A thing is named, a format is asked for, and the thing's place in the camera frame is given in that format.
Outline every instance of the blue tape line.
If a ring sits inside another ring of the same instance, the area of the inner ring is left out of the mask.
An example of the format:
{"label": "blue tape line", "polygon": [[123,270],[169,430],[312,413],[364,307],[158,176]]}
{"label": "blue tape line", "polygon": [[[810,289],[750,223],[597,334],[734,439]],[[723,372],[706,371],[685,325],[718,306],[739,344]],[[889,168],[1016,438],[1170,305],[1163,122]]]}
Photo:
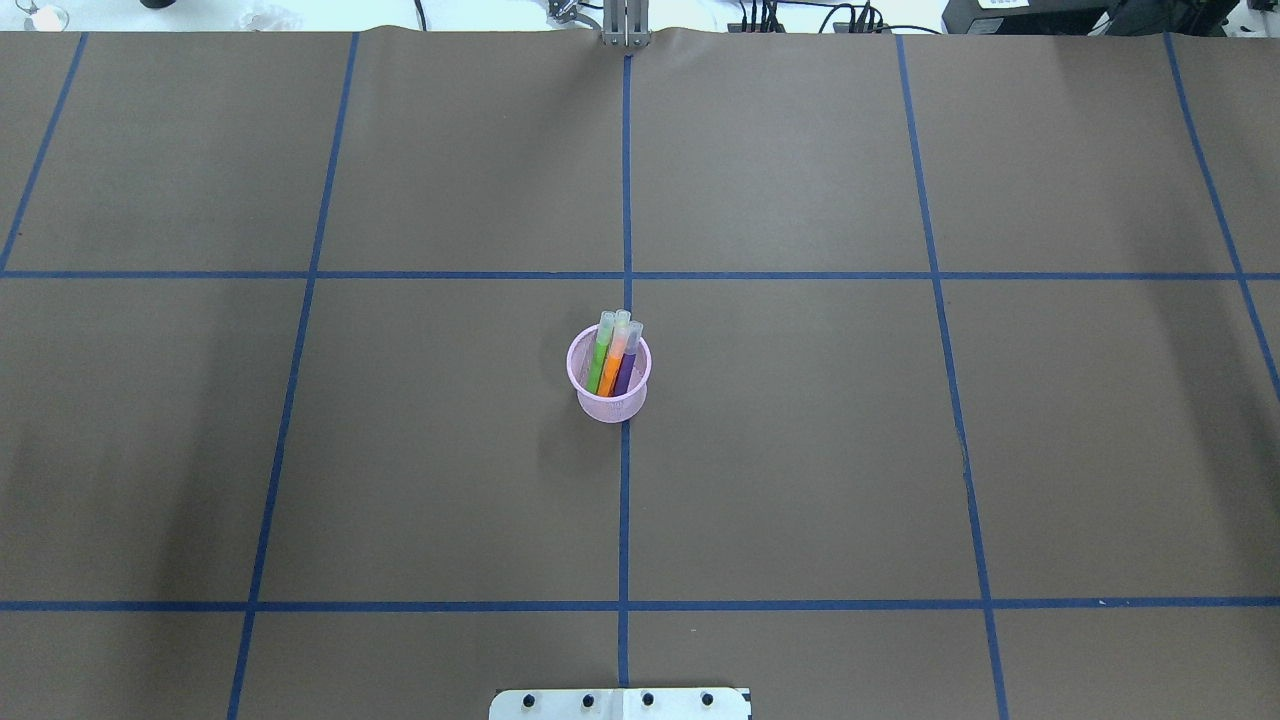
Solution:
{"label": "blue tape line", "polygon": [[1280,607],[1280,597],[1043,597],[993,600],[997,610],[1106,610],[1124,607]]}
{"label": "blue tape line", "polygon": [[1240,263],[1240,254],[1235,249],[1235,238],[1231,236],[1231,227],[1226,222],[1226,213],[1222,210],[1222,201],[1217,195],[1217,186],[1213,183],[1213,173],[1208,169],[1208,160],[1204,159],[1204,149],[1201,146],[1199,133],[1196,131],[1196,120],[1192,118],[1192,106],[1187,101],[1187,90],[1183,86],[1183,73],[1178,65],[1178,53],[1174,51],[1174,36],[1165,33],[1165,53],[1169,55],[1169,68],[1174,73],[1174,88],[1178,91],[1178,104],[1183,109],[1183,120],[1187,123],[1187,135],[1190,137],[1192,149],[1196,151],[1196,161],[1199,163],[1201,174],[1204,177],[1204,187],[1208,190],[1208,199],[1213,204],[1213,214],[1217,217],[1217,227],[1222,231],[1222,242],[1226,243],[1226,254],[1231,258],[1231,266],[1235,268],[1235,278],[1240,284],[1240,295],[1244,297],[1244,307],[1249,313],[1249,322],[1253,323],[1253,333],[1258,338],[1258,347],[1262,350],[1262,360],[1267,365],[1271,375],[1271,389],[1276,398],[1280,398],[1280,374],[1276,373],[1275,357],[1271,355],[1271,345],[1267,334],[1262,329],[1262,319],[1258,309],[1253,304],[1253,293],[1249,291],[1249,282],[1244,274],[1244,265]]}
{"label": "blue tape line", "polygon": [[945,281],[1234,281],[1231,273],[940,272]]}
{"label": "blue tape line", "polygon": [[76,70],[79,69],[81,58],[84,56],[84,45],[88,44],[88,33],[82,32],[79,42],[76,44],[76,54],[72,55],[72,64],[67,68],[67,77],[63,78],[63,88],[58,94],[58,102],[54,104],[54,113],[45,126],[45,137],[40,140],[40,149],[36,150],[36,160],[31,164],[31,173],[27,174],[27,184],[22,188],[22,199],[18,200],[18,209],[13,214],[13,224],[9,225],[9,236],[5,237],[4,249],[0,250],[0,270],[9,264],[9,255],[18,241],[18,231],[22,229],[22,219],[27,214],[27,205],[31,202],[31,193],[36,190],[36,181],[40,179],[40,168],[45,164],[45,155],[49,152],[49,143],[54,140],[54,131],[58,120],[63,117],[63,108],[67,106],[67,96],[72,92],[72,82],[76,81]]}
{"label": "blue tape line", "polygon": [[618,491],[618,687],[631,682],[631,420],[622,421],[621,484]]}
{"label": "blue tape line", "polygon": [[618,603],[611,600],[582,601],[453,601],[453,602],[259,602],[259,612],[616,612]]}
{"label": "blue tape line", "polygon": [[617,272],[520,272],[520,270],[320,270],[320,279],[436,279],[436,281],[620,281]]}
{"label": "blue tape line", "polygon": [[740,270],[710,270],[710,272],[637,272],[634,273],[637,281],[927,281],[931,275],[927,272],[740,272]]}
{"label": "blue tape line", "polygon": [[[635,600],[630,612],[860,612],[942,610],[1117,610],[1126,607],[1280,607],[1280,596],[1152,596],[1152,597],[1027,597],[941,600]],[[87,601],[9,600],[0,612],[352,612],[352,614],[485,614],[485,612],[617,612],[612,600],[534,601]]]}
{"label": "blue tape line", "polygon": [[982,542],[982,520],[978,516],[978,493],[973,487],[973,464],[969,457],[969,437],[964,425],[964,409],[960,405],[960,384],[956,380],[955,356],[951,351],[951,329],[947,324],[946,299],[942,295],[942,278],[938,268],[938,252],[933,238],[933,218],[929,213],[929,195],[924,183],[924,163],[920,158],[920,138],[915,126],[915,106],[911,102],[911,81],[906,67],[906,49],[901,36],[893,37],[897,45],[899,74],[902,81],[902,104],[906,110],[906,129],[911,141],[911,163],[915,165],[915,190],[920,201],[920,219],[924,224],[924,245],[929,255],[929,272],[933,274],[933,304],[938,314],[938,332],[942,337],[942,359],[947,369],[947,387],[951,391],[951,415],[960,438],[960,454],[964,461],[964,486],[969,505],[969,532],[973,538],[973,555],[978,568],[978,589],[982,593],[983,618],[987,625],[987,651],[991,655],[991,676],[996,691],[996,710],[1001,720],[1009,720],[1009,701],[1005,693],[1005,671],[1000,659],[1000,639],[996,634],[996,612],[991,607],[991,582],[987,574],[987,553]]}
{"label": "blue tape line", "polygon": [[[275,437],[275,455],[271,460],[271,477],[266,487],[266,502],[262,507],[262,525],[257,536],[257,552],[253,556],[253,575],[250,580],[248,602],[256,603],[262,588],[262,569],[266,565],[266,547],[271,538],[271,519],[275,515],[275,497],[280,487],[280,471],[284,466],[284,447],[289,436],[289,423],[293,418],[293,398],[298,389],[298,370],[302,366],[302,348],[306,345],[307,325],[311,320],[311,301],[315,297],[316,273],[320,269],[320,251],[324,249],[324,231],[329,217],[329,200],[333,196],[333,181],[338,173],[338,155],[342,151],[342,132],[347,120],[347,101],[351,97],[351,79],[356,70],[356,51],[360,47],[360,33],[351,33],[351,47],[347,51],[347,73],[342,82],[342,99],[338,101],[338,120],[334,123],[333,145],[329,149],[329,168],[325,172],[324,193],[320,196],[320,214],[316,219],[316,234],[311,246],[311,264],[307,268],[307,287],[302,293],[302,311],[298,314],[298,332],[293,341],[293,359],[289,363],[289,382],[284,389],[284,407],[280,411],[280,429]],[[244,669],[248,665],[248,648],[253,641],[253,610],[244,614],[244,628],[241,633],[241,647],[236,659],[236,674],[232,680],[230,701],[227,706],[227,720],[236,720],[239,712],[241,691],[244,687]]]}
{"label": "blue tape line", "polygon": [[14,279],[306,279],[303,270],[5,270],[0,277]]}
{"label": "blue tape line", "polygon": [[248,669],[248,646],[253,642],[253,623],[257,615],[250,610],[244,612],[244,621],[241,624],[241,644],[236,655],[236,674],[232,675],[232,694],[227,702],[227,720],[236,720],[239,715],[241,692],[244,689],[244,671]]}
{"label": "blue tape line", "polygon": [[247,602],[137,600],[9,600],[0,612],[244,612]]}
{"label": "blue tape line", "polygon": [[980,600],[637,600],[636,612],[822,612],[860,610],[982,610]]}
{"label": "blue tape line", "polygon": [[[634,310],[631,264],[631,55],[622,58],[622,306]],[[631,420],[622,421],[618,483],[618,687],[631,684]]]}
{"label": "blue tape line", "polygon": [[[307,279],[306,270],[3,270],[14,279]],[[942,270],[945,281],[1225,281],[1235,273],[1079,273]],[[465,279],[465,281],[625,281],[613,270],[319,270],[316,279]],[[634,272],[632,281],[929,281],[928,270],[653,270]],[[1251,281],[1280,281],[1280,273],[1245,273]]]}
{"label": "blue tape line", "polygon": [[622,58],[622,306],[631,309],[631,55]]}

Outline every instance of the black cable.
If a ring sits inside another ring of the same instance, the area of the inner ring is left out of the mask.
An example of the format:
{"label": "black cable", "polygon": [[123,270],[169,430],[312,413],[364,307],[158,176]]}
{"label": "black cable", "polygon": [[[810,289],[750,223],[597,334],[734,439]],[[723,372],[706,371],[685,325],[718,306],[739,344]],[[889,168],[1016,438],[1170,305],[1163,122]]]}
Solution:
{"label": "black cable", "polygon": [[923,29],[924,32],[932,32],[933,35],[942,35],[941,32],[938,32],[938,31],[936,31],[933,28],[923,27],[923,26],[883,26],[883,27],[876,28],[872,32],[881,32],[881,31],[884,31],[884,29]]}
{"label": "black cable", "polygon": [[1181,1],[1178,1],[1178,3],[1174,3],[1171,0],[1167,1],[1165,4],[1165,17],[1164,18],[1156,18],[1155,20],[1152,20],[1152,22],[1149,22],[1149,23],[1147,23],[1147,24],[1144,24],[1144,26],[1142,26],[1142,27],[1139,27],[1137,29],[1132,29],[1132,31],[1126,32],[1124,35],[1124,37],[1135,37],[1135,36],[1143,35],[1148,29],[1155,29],[1155,28],[1160,27],[1161,24],[1164,24],[1164,27],[1161,28],[1161,31],[1169,31],[1169,29],[1171,29],[1172,24],[1174,24],[1174,6],[1175,5],[1181,5],[1181,4],[1183,4]]}
{"label": "black cable", "polygon": [[863,5],[863,12],[858,13],[858,19],[849,23],[849,32],[867,32],[867,20],[872,19],[870,4]]}
{"label": "black cable", "polygon": [[841,3],[840,5],[827,5],[827,6],[831,8],[831,12],[827,13],[827,17],[822,19],[822,24],[818,26],[818,35],[822,35],[822,31],[827,29],[827,23],[831,22],[831,17],[835,15],[836,12],[840,10],[841,8],[849,8],[849,23],[850,24],[852,24],[852,22],[854,22],[854,14],[858,13],[858,8],[854,8],[849,3]]}
{"label": "black cable", "polygon": [[1208,8],[1208,0],[1202,0],[1199,5],[1199,9],[1196,10],[1194,15],[1192,15],[1192,22],[1184,26],[1181,32],[1185,32],[1187,35],[1196,35],[1196,26],[1199,24],[1199,18],[1204,14],[1204,8]]}

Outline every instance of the cable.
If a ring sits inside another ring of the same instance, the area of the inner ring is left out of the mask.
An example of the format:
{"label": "cable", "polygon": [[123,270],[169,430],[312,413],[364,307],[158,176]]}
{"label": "cable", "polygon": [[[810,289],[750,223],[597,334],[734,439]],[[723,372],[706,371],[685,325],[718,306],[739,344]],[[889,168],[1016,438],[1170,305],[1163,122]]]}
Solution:
{"label": "cable", "polygon": [[1196,26],[1199,24],[1199,18],[1204,14],[1204,8],[1207,6],[1208,0],[1201,0],[1199,9],[1196,10],[1196,14],[1192,17],[1192,22],[1183,26],[1181,32],[1185,32],[1187,35],[1196,35]]}
{"label": "cable", "polygon": [[831,8],[831,12],[827,13],[827,17],[822,19],[822,24],[818,26],[818,35],[822,35],[822,31],[827,29],[827,23],[831,22],[831,17],[835,15],[836,12],[840,10],[841,8],[849,8],[849,24],[854,23],[854,15],[858,13],[858,8],[854,8],[849,3],[841,3],[840,5],[827,5],[827,6]]}
{"label": "cable", "polygon": [[933,33],[933,35],[942,35],[941,32],[938,32],[938,31],[936,31],[933,28],[928,28],[928,27],[923,27],[923,26],[882,26],[882,27],[878,27],[878,28],[876,28],[876,29],[873,29],[870,32],[881,32],[881,31],[886,31],[886,29],[923,29],[924,32],[929,32],[929,33]]}
{"label": "cable", "polygon": [[858,22],[849,26],[849,32],[876,32],[876,28],[884,24],[884,14],[877,10],[870,3],[858,13]]}
{"label": "cable", "polygon": [[1155,20],[1152,20],[1152,22],[1149,22],[1149,23],[1147,23],[1147,24],[1144,24],[1144,26],[1142,26],[1142,27],[1139,27],[1137,29],[1129,31],[1129,32],[1126,32],[1124,35],[1124,37],[1135,37],[1135,36],[1139,36],[1139,35],[1148,35],[1147,31],[1160,28],[1160,26],[1164,26],[1162,28],[1160,28],[1160,31],[1171,31],[1172,26],[1174,26],[1174,6],[1175,5],[1181,5],[1181,4],[1183,4],[1183,0],[1176,0],[1176,1],[1175,0],[1167,0],[1165,3],[1165,8],[1164,8],[1165,9],[1165,17],[1164,18],[1156,18]]}

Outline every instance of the power strip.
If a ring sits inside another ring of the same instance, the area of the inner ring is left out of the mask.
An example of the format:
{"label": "power strip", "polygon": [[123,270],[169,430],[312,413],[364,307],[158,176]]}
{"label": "power strip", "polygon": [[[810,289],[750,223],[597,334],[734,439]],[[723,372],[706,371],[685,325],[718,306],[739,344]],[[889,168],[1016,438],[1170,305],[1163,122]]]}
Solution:
{"label": "power strip", "polygon": [[489,720],[751,720],[751,691],[637,688],[503,691]]}
{"label": "power strip", "polygon": [[[836,32],[836,35],[849,35],[849,24],[850,23],[832,23],[832,29]],[[876,27],[881,28],[881,27],[886,27],[886,24],[884,23],[876,23]],[[869,29],[868,31],[863,31],[863,35],[865,35],[868,32],[872,32],[872,31],[869,31]]]}
{"label": "power strip", "polygon": [[[750,31],[750,29],[745,29],[744,31],[742,29],[742,23],[728,23],[728,31],[730,32],[745,32],[746,35],[768,35],[768,33],[762,32],[762,31],[754,31],[754,32]],[[782,23],[778,23],[778,29],[776,32],[786,32],[786,31],[787,31],[787,28]]]}

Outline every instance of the pen cup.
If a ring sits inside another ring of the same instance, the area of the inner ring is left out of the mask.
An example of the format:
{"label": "pen cup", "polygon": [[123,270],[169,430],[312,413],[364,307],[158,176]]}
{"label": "pen cup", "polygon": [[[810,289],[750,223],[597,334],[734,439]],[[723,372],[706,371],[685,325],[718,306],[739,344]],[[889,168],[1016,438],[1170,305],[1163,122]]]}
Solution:
{"label": "pen cup", "polygon": [[582,387],[586,383],[588,374],[591,372],[591,351],[595,346],[595,328],[598,327],[591,325],[586,328],[568,346],[568,355],[564,357],[564,370],[568,372],[568,382],[577,392],[577,404],[591,418],[602,423],[630,420],[640,411],[645,396],[649,395],[649,368],[652,365],[649,343],[644,338],[640,338],[640,347],[636,350],[635,369],[631,372],[631,387],[614,397],[600,397]]}

